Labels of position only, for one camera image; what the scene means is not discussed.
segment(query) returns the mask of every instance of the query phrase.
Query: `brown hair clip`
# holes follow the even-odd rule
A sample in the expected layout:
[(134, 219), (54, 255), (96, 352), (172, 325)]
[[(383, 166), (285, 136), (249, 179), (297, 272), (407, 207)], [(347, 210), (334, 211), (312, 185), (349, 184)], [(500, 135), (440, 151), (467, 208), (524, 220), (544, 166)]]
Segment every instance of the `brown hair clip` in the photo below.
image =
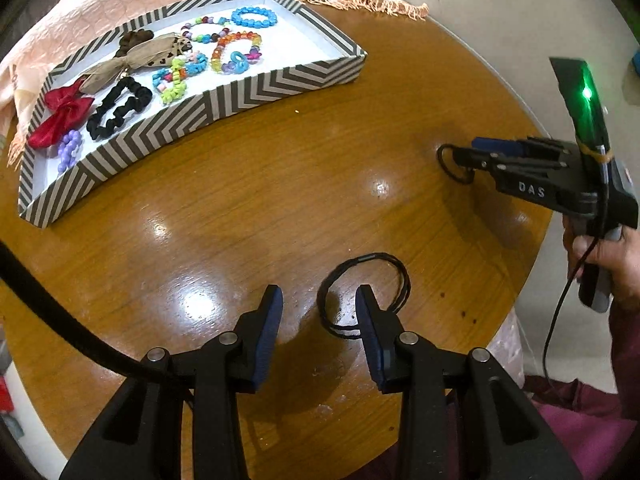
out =
[(129, 32), (125, 32), (120, 38), (120, 48), (113, 57), (126, 56), (129, 52), (129, 49), (140, 43), (144, 43), (145, 41), (152, 40), (153, 36), (154, 34), (151, 30), (146, 30), (144, 28), (141, 28), (140, 30), (130, 30)]

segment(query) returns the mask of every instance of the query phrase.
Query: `chevron pattern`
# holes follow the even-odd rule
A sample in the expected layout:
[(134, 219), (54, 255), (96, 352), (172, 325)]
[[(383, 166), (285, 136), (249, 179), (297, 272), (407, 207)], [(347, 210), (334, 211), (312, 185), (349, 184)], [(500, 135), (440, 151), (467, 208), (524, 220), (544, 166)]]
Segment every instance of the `chevron pattern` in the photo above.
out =
[[(82, 47), (47, 76), (33, 110), (29, 131), (32, 132), (45, 118), (47, 110), (44, 94), (52, 88), (57, 75), (99, 48), (115, 41), (128, 30), (144, 27), (179, 12), (222, 1), (226, 0), (183, 0), (123, 23)], [(299, 1), (274, 1), (315, 26), (344, 53), (344, 57), (264, 72), (240, 81), (232, 81), (167, 106), (154, 116), (138, 121), (111, 137), (106, 143), (82, 158), (71, 170), (65, 171), (35, 199), (33, 199), (34, 166), (36, 156), (40, 155), (27, 146), (22, 160), (18, 187), (20, 216), (37, 227), (44, 228), (86, 196), (95, 186), (169, 142), (243, 110), (277, 101), (283, 97), (347, 83), (357, 78), (367, 56), (364, 50), (342, 31)]]

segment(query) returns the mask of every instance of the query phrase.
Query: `floor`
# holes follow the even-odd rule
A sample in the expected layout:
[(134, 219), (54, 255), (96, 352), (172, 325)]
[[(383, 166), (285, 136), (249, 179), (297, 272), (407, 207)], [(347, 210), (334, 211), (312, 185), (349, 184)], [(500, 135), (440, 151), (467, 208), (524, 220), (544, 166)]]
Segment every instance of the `floor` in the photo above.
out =
[[(559, 139), (571, 140), (573, 128), (548, 57), (586, 59), (609, 111), (606, 120), (612, 145), (624, 154), (632, 176), (640, 182), (640, 144), (634, 142), (640, 124), (640, 78), (630, 67), (638, 42), (610, 0), (408, 1), (426, 2), (431, 17), (493, 66), (526, 102), (540, 128)], [(554, 216), (516, 303), (528, 372), (540, 373), (542, 344), (564, 286), (566, 260), (561, 232), (561, 221)], [(580, 306), (572, 290), (552, 343), (551, 374), (564, 380), (580, 377), (613, 392), (609, 346), (606, 316)], [(27, 433), (21, 444), (47, 479), (57, 479), (64, 457), (28, 401), (15, 367), (9, 371), (8, 383), (18, 405), (17, 418)]]

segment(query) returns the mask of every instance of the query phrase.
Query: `screw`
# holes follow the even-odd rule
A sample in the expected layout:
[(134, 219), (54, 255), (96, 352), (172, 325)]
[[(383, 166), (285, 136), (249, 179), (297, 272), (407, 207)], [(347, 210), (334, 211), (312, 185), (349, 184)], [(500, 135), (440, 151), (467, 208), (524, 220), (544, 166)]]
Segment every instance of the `screw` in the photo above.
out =
[(146, 353), (146, 358), (150, 361), (155, 362), (162, 359), (165, 355), (166, 351), (164, 350), (164, 348), (156, 347), (152, 348), (151, 350), (149, 350), (149, 352)]
[(415, 345), (418, 342), (418, 335), (415, 332), (402, 332), (400, 342), (405, 345)]
[(220, 334), (218, 341), (220, 341), (220, 344), (223, 345), (232, 345), (233, 343), (238, 341), (238, 336), (235, 332), (225, 332)]
[(474, 348), (471, 352), (471, 357), (476, 361), (480, 361), (481, 363), (487, 362), (491, 358), (491, 354), (485, 348)]

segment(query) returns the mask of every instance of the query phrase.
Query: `wire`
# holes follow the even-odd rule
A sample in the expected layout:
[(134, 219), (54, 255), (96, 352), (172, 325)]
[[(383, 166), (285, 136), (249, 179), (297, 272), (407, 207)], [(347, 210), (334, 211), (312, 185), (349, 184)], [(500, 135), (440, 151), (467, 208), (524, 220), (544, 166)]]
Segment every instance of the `wire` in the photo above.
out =
[(180, 390), (185, 401), (193, 405), (193, 394), (178, 377), (164, 370), (146, 366), (119, 352), (68, 313), (2, 241), (0, 263), (0, 278), (14, 294), (50, 329), (85, 357), (119, 375)]
[(318, 294), (316, 295), (316, 305), (318, 306), (318, 310), (320, 313), (320, 321), (322, 326), (329, 332), (330, 334), (335, 335), (341, 339), (361, 339), (360, 334), (344, 334), (342, 332), (352, 332), (354, 330), (359, 330), (359, 325), (338, 325), (329, 321), (329, 317), (326, 312), (326, 296), (329, 293), (329, 288), (345, 273), (347, 270), (351, 269), (351, 267), (355, 267), (357, 264), (361, 264), (364, 262), (370, 262), (371, 260), (385, 260), (392, 264), (400, 274), (400, 290), (396, 295), (396, 298), (391, 302), (391, 304), (387, 307), (387, 310), (397, 314), (400, 312), (400, 309), (404, 307), (406, 300), (409, 299), (409, 295), (411, 294), (411, 280), (409, 279), (409, 273), (398, 258), (389, 253), (370, 253), (364, 254), (363, 256), (358, 256), (357, 258), (352, 258), (350, 260), (346, 260), (341, 263), (334, 270), (332, 270), (329, 275), (322, 280), (320, 283), (320, 287), (318, 287)]
[(593, 238), (593, 242), (591, 242), (591, 245), (589, 245), (589, 247), (587, 248), (586, 252), (581, 256), (581, 258), (575, 264), (575, 267), (572, 269), (571, 274), (569, 275), (569, 278), (566, 280), (566, 285), (564, 286), (564, 290), (562, 290), (562, 294), (560, 294), (560, 298), (558, 299), (558, 304), (556, 304), (556, 310), (555, 310), (554, 315), (553, 315), (553, 317), (551, 319), (551, 325), (549, 326), (549, 331), (546, 334), (545, 346), (544, 346), (543, 351), (542, 351), (542, 370), (543, 370), (543, 372), (545, 374), (546, 382), (549, 384), (549, 387), (553, 391), (554, 395), (560, 401), (560, 404), (562, 406), (566, 407), (566, 408), (570, 408), (570, 406), (568, 406), (567, 403), (564, 401), (564, 399), (560, 396), (560, 393), (558, 392), (558, 390), (556, 390), (556, 387), (554, 386), (554, 384), (551, 381), (551, 378), (549, 377), (549, 372), (548, 372), (548, 370), (546, 368), (546, 356), (547, 356), (548, 351), (549, 351), (549, 343), (551, 343), (551, 338), (553, 337), (554, 329), (556, 328), (556, 322), (558, 322), (558, 316), (560, 314), (560, 309), (562, 308), (562, 304), (564, 303), (564, 298), (566, 298), (566, 295), (569, 292), (569, 288), (571, 287), (571, 284), (574, 282), (575, 275), (578, 273), (578, 270), (584, 265), (585, 261), (587, 260), (589, 255), (593, 252), (593, 250), (595, 249), (595, 247), (598, 244), (598, 242), (604, 237), (605, 228), (606, 228), (606, 225), (607, 225), (607, 215), (608, 215), (608, 212), (609, 212), (609, 183), (608, 183), (608, 179), (607, 179), (606, 183), (603, 184), (603, 187), (602, 187), (602, 200), (601, 200), (600, 203), (602, 204), (602, 209), (600, 211), (600, 225), (598, 226), (598, 231), (597, 231), (598, 235)]
[(473, 183), (476, 172), (474, 170), (470, 170), (469, 168), (465, 168), (465, 176), (457, 176), (449, 168), (447, 168), (447, 165), (444, 163), (444, 159), (442, 158), (442, 152), (444, 150), (453, 150), (456, 147), (457, 146), (455, 144), (441, 144), (436, 151), (436, 158), (438, 159), (438, 163), (440, 164), (442, 170), (447, 175), (449, 175), (450, 178), (452, 178), (459, 184), (465, 184), (467, 186), (468, 184)]

